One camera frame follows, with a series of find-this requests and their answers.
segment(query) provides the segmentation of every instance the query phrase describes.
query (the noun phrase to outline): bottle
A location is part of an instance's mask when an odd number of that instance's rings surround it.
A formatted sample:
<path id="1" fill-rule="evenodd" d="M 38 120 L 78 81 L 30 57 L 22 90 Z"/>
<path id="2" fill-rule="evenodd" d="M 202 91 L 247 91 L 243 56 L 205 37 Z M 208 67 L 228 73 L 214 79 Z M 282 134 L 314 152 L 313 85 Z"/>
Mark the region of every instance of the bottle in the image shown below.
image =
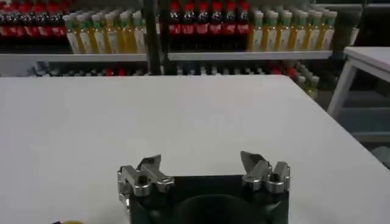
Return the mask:
<path id="1" fill-rule="evenodd" d="M 238 13 L 237 19 L 237 49 L 239 51 L 246 51 L 248 47 L 249 34 L 249 18 L 247 2 L 240 3 L 241 10 Z"/>
<path id="2" fill-rule="evenodd" d="M 108 41 L 107 33 L 105 33 L 105 29 L 102 26 L 102 15 L 95 14 L 92 16 L 93 20 L 93 35 L 96 40 L 98 52 L 100 54 L 110 54 L 110 42 Z"/>
<path id="3" fill-rule="evenodd" d="M 333 34 L 335 32 L 335 28 L 333 27 L 333 25 L 337 17 L 337 12 L 327 12 L 325 17 L 325 25 L 320 31 L 316 46 L 316 49 L 319 50 L 329 50 L 330 43 L 332 42 Z"/>
<path id="4" fill-rule="evenodd" d="M 208 5 L 205 2 L 199 4 L 199 14 L 196 17 L 196 49 L 199 51 L 207 51 L 210 48 L 209 45 L 209 16 L 208 16 Z"/>
<path id="5" fill-rule="evenodd" d="M 77 20 L 80 22 L 80 37 L 83 42 L 85 53 L 97 54 L 98 46 L 96 44 L 95 37 L 90 29 L 90 20 L 87 18 L 86 14 L 78 15 Z"/>
<path id="6" fill-rule="evenodd" d="M 65 15 L 62 17 L 66 26 L 66 37 L 74 54 L 85 54 L 84 47 L 79 36 L 78 31 L 75 29 L 74 17 L 71 15 Z"/>
<path id="7" fill-rule="evenodd" d="M 278 51 L 285 51 L 288 48 L 288 41 L 291 33 L 290 22 L 293 14 L 289 11 L 283 11 L 281 17 L 282 23 L 281 26 L 278 27 L 275 49 Z"/>
<path id="8" fill-rule="evenodd" d="M 182 41 L 180 26 L 180 12 L 179 4 L 177 2 L 171 2 L 171 12 L 169 16 L 169 50 L 179 51 L 181 50 Z"/>
<path id="9" fill-rule="evenodd" d="M 263 37 L 263 12 L 260 10 L 254 11 L 255 15 L 255 25 L 249 35 L 248 40 L 248 49 L 250 51 L 260 51 L 261 50 L 261 39 Z"/>
<path id="10" fill-rule="evenodd" d="M 290 40 L 289 40 L 289 49 L 291 50 L 301 50 L 303 47 L 303 41 L 305 40 L 306 35 L 306 20 L 307 12 L 298 11 L 298 23 L 294 27 L 294 30 L 291 31 Z"/>
<path id="11" fill-rule="evenodd" d="M 126 53 L 137 52 L 137 44 L 135 42 L 134 28 L 131 20 L 131 15 L 132 14 L 130 11 L 125 11 L 121 13 L 122 36 Z"/>
<path id="12" fill-rule="evenodd" d="M 322 12 L 312 12 L 311 25 L 306 29 L 306 37 L 303 43 L 303 48 L 308 50 L 314 50 L 317 45 L 319 36 L 319 26 L 321 22 Z"/>
<path id="13" fill-rule="evenodd" d="M 141 11 L 137 11 L 133 14 L 133 21 L 134 21 L 134 37 L 135 37 L 137 52 L 139 54 L 144 54 L 145 40 L 144 40 L 144 29 L 142 27 Z"/>
<path id="14" fill-rule="evenodd" d="M 236 6 L 233 2 L 227 3 L 227 11 L 222 23 L 222 49 L 224 51 L 236 50 Z"/>
<path id="15" fill-rule="evenodd" d="M 114 26 L 114 14 L 108 13 L 105 15 L 105 20 L 107 22 L 107 36 L 108 41 L 110 43 L 110 49 L 112 54 L 119 54 L 119 43 L 118 43 L 118 35 L 117 35 L 117 29 Z"/>
<path id="16" fill-rule="evenodd" d="M 222 34 L 222 5 L 220 2 L 213 2 L 213 13 L 210 18 L 210 49 L 220 51 Z"/>
<path id="17" fill-rule="evenodd" d="M 195 33 L 194 33 L 194 4 L 187 3 L 185 4 L 185 11 L 182 19 L 182 49 L 184 51 L 193 51 L 195 50 Z"/>

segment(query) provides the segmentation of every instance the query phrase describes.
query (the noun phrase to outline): bottle cap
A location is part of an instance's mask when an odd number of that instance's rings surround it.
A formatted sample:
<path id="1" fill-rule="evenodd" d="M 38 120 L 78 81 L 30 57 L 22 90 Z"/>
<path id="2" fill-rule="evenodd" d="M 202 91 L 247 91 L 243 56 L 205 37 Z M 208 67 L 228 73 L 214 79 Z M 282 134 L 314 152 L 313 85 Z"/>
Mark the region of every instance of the bottle cap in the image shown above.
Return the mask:
<path id="1" fill-rule="evenodd" d="M 201 2 L 201 3 L 199 4 L 199 9 L 200 9 L 200 10 L 203 10 L 203 11 L 206 11 L 206 10 L 208 9 L 207 3 L 206 3 L 206 2 Z"/>
<path id="2" fill-rule="evenodd" d="M 234 11 L 236 9 L 236 6 L 234 5 L 233 2 L 228 2 L 227 3 L 227 10 L 228 11 Z"/>

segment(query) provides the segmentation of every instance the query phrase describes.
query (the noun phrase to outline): yellow object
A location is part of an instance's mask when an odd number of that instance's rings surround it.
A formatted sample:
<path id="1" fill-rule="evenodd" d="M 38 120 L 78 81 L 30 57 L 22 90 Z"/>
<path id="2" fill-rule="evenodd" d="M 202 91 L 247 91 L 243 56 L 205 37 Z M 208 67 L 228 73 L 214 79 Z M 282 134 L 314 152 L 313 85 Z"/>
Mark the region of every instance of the yellow object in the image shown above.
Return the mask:
<path id="1" fill-rule="evenodd" d="M 95 37 L 91 32 L 91 26 L 86 14 L 77 16 L 77 20 L 80 22 L 80 37 L 83 42 L 84 50 L 86 54 L 97 54 L 98 46 L 96 44 Z"/>
<path id="2" fill-rule="evenodd" d="M 80 35 L 76 29 L 76 20 L 74 15 L 65 15 L 63 20 L 66 26 L 66 37 L 71 45 L 74 54 L 85 54 L 85 50 L 80 38 Z"/>
<path id="3" fill-rule="evenodd" d="M 293 51 L 302 50 L 303 41 L 306 35 L 306 20 L 308 17 L 307 12 L 298 10 L 298 23 L 297 26 L 291 31 L 288 48 Z"/>
<path id="4" fill-rule="evenodd" d="M 335 32 L 335 28 L 333 27 L 335 20 L 337 17 L 337 12 L 327 12 L 325 15 L 325 25 L 323 29 L 321 29 L 316 49 L 319 50 L 328 50 L 330 47 L 330 43 L 332 42 L 333 34 Z"/>
<path id="5" fill-rule="evenodd" d="M 283 11 L 281 17 L 282 25 L 278 27 L 275 50 L 286 51 L 288 48 L 288 41 L 291 34 L 290 23 L 293 14 L 289 11 Z"/>
<path id="6" fill-rule="evenodd" d="M 96 39 L 97 48 L 100 54 L 111 54 L 110 42 L 108 41 L 107 31 L 103 26 L 102 14 L 98 13 L 92 16 L 93 32 Z"/>
<path id="7" fill-rule="evenodd" d="M 131 20 L 131 14 L 131 11 L 125 11 L 121 14 L 122 36 L 126 53 L 136 53 L 137 51 L 137 44 L 135 43 L 134 28 Z"/>
<path id="8" fill-rule="evenodd" d="M 320 33 L 320 21 L 322 17 L 322 12 L 312 12 L 311 22 L 306 29 L 306 37 L 303 42 L 303 49 L 314 50 L 317 45 L 319 33 Z"/>
<path id="9" fill-rule="evenodd" d="M 254 11 L 255 25 L 250 31 L 248 39 L 248 50 L 249 51 L 260 51 L 261 50 L 261 39 L 263 37 L 263 12 L 260 10 Z"/>

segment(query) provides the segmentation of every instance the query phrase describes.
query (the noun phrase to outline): plastic bottle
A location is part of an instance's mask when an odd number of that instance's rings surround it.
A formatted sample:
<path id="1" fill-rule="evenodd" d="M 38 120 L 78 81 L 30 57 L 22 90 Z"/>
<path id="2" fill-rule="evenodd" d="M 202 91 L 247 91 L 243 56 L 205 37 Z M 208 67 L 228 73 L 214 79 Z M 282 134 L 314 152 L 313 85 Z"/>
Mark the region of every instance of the plastic bottle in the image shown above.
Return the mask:
<path id="1" fill-rule="evenodd" d="M 93 20 L 93 35 L 96 40 L 97 48 L 100 54 L 110 54 L 110 42 L 106 30 L 102 26 L 102 14 L 95 14 L 92 16 Z"/>
<path id="2" fill-rule="evenodd" d="M 303 48 L 308 50 L 314 50 L 317 45 L 319 33 L 320 33 L 320 22 L 321 22 L 322 12 L 312 12 L 311 25 L 306 29 L 306 37 L 303 43 Z"/>
<path id="3" fill-rule="evenodd" d="M 169 50 L 179 51 L 181 50 L 181 26 L 180 26 L 180 12 L 179 4 L 177 2 L 171 2 L 171 12 L 169 15 Z"/>
<path id="4" fill-rule="evenodd" d="M 185 4 L 185 11 L 182 19 L 182 49 L 184 51 L 193 51 L 195 50 L 195 13 L 194 13 L 194 4 L 187 3 Z"/>
<path id="5" fill-rule="evenodd" d="M 196 49 L 199 51 L 207 51 L 210 48 L 209 45 L 209 15 L 208 15 L 208 5 L 205 2 L 199 4 L 199 14 L 196 20 Z"/>
<path id="6" fill-rule="evenodd" d="M 320 50 L 329 50 L 330 43 L 332 42 L 333 34 L 335 32 L 335 28 L 333 27 L 333 25 L 337 17 L 337 12 L 327 12 L 325 16 L 325 25 L 320 31 L 316 47 L 316 49 Z"/>
<path id="7" fill-rule="evenodd" d="M 306 20 L 308 17 L 307 12 L 298 11 L 298 14 L 297 26 L 291 31 L 289 40 L 289 49 L 295 51 L 301 50 L 303 47 L 303 42 L 306 36 Z"/>
<path id="8" fill-rule="evenodd" d="M 248 49 L 250 51 L 261 50 L 261 39 L 263 37 L 263 17 L 264 14 L 260 10 L 254 11 L 255 25 L 250 32 L 248 40 Z"/>
<path id="9" fill-rule="evenodd" d="M 222 5 L 220 2 L 213 2 L 213 13 L 210 16 L 210 49 L 212 51 L 221 50 L 222 34 Z"/>
<path id="10" fill-rule="evenodd" d="M 290 22 L 293 14 L 289 11 L 283 11 L 281 18 L 282 24 L 278 28 L 277 37 L 276 37 L 276 47 L 275 49 L 278 51 L 285 51 L 288 48 L 288 41 L 290 38 L 291 30 L 290 30 Z"/>
<path id="11" fill-rule="evenodd" d="M 125 11 L 121 13 L 122 36 L 126 53 L 137 52 L 137 44 L 135 43 L 134 27 L 132 24 L 131 15 L 132 14 L 130 11 Z"/>
<path id="12" fill-rule="evenodd" d="M 275 11 L 269 11 L 267 16 L 268 26 L 265 30 L 264 37 L 265 41 L 263 41 L 263 49 L 266 51 L 273 51 L 275 49 L 276 37 L 277 37 L 277 29 L 276 29 L 276 21 L 278 18 L 278 13 Z"/>
<path id="13" fill-rule="evenodd" d="M 236 40 L 236 6 L 233 2 L 227 3 L 227 11 L 222 23 L 222 48 L 224 51 L 234 51 L 237 48 Z"/>
<path id="14" fill-rule="evenodd" d="M 247 2 L 240 3 L 240 11 L 237 18 L 237 49 L 239 51 L 246 51 L 248 47 L 248 34 L 249 34 L 249 17 Z"/>
<path id="15" fill-rule="evenodd" d="M 74 25 L 74 16 L 65 15 L 62 17 L 66 26 L 66 37 L 74 54 L 85 54 L 84 47 L 78 31 Z"/>
<path id="16" fill-rule="evenodd" d="M 87 19 L 86 14 L 81 14 L 77 16 L 77 20 L 80 22 L 80 37 L 83 42 L 85 53 L 97 54 L 98 46 L 95 37 L 90 30 L 89 19 Z"/>
<path id="17" fill-rule="evenodd" d="M 145 53 L 145 40 L 144 40 L 144 29 L 142 26 L 142 17 L 141 11 L 137 11 L 133 14 L 133 22 L 134 22 L 134 37 L 136 42 L 137 52 L 139 54 Z"/>

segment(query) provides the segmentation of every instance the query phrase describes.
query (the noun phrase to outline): yellow juice bottle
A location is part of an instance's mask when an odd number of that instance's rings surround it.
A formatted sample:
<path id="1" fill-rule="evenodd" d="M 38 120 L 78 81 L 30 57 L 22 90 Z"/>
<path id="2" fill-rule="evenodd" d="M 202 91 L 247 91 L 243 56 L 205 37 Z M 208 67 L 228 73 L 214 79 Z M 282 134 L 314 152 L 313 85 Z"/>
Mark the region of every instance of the yellow juice bottle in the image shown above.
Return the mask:
<path id="1" fill-rule="evenodd" d="M 302 50 L 303 41 L 305 40 L 306 35 L 306 20 L 308 17 L 307 12 L 297 11 L 298 12 L 298 23 L 297 26 L 291 31 L 290 40 L 289 40 L 289 49 L 293 51 Z"/>
<path id="2" fill-rule="evenodd" d="M 78 15 L 77 20 L 80 23 L 80 38 L 83 43 L 85 53 L 86 54 L 97 53 L 96 42 L 94 42 L 93 33 L 90 32 L 86 14 Z"/>
<path id="3" fill-rule="evenodd" d="M 110 42 L 108 41 L 107 33 L 105 33 L 105 29 L 102 25 L 102 15 L 95 14 L 92 16 L 93 20 L 93 31 L 94 36 L 97 43 L 97 48 L 100 54 L 109 54 L 110 50 Z"/>
<path id="4" fill-rule="evenodd" d="M 134 37 L 135 37 L 137 52 L 140 54 L 144 54 L 145 53 L 144 34 L 146 31 L 143 29 L 141 11 L 137 11 L 133 13 L 133 22 L 134 22 Z"/>
<path id="5" fill-rule="evenodd" d="M 121 13 L 122 36 L 126 53 L 136 53 L 137 44 L 135 43 L 134 28 L 131 20 L 131 12 Z"/>
<path id="6" fill-rule="evenodd" d="M 288 41 L 291 34 L 290 23 L 293 14 L 289 11 L 283 11 L 282 13 L 282 25 L 278 27 L 275 50 L 286 51 L 288 48 Z"/>
<path id="7" fill-rule="evenodd" d="M 250 51 L 261 51 L 261 39 L 263 37 L 263 17 L 264 14 L 260 10 L 254 11 L 255 25 L 250 32 L 248 40 L 248 49 Z"/>
<path id="8" fill-rule="evenodd" d="M 308 50 L 314 50 L 317 45 L 320 22 L 322 18 L 322 12 L 315 12 L 311 16 L 311 25 L 306 29 L 306 37 L 303 43 L 303 48 Z"/>
<path id="9" fill-rule="evenodd" d="M 74 54 L 85 54 L 83 43 L 79 34 L 77 33 L 75 26 L 74 16 L 65 15 L 62 17 L 66 26 L 66 37 L 68 37 L 69 44 L 71 45 Z"/>
<path id="10" fill-rule="evenodd" d="M 325 15 L 325 24 L 321 29 L 319 38 L 316 44 L 318 50 L 329 50 L 330 43 L 332 42 L 335 28 L 333 27 L 337 17 L 337 12 L 330 11 Z"/>
<path id="11" fill-rule="evenodd" d="M 275 11 L 269 11 L 267 15 L 268 26 L 263 35 L 263 47 L 266 51 L 275 50 L 276 43 L 276 22 L 278 19 L 278 13 Z"/>

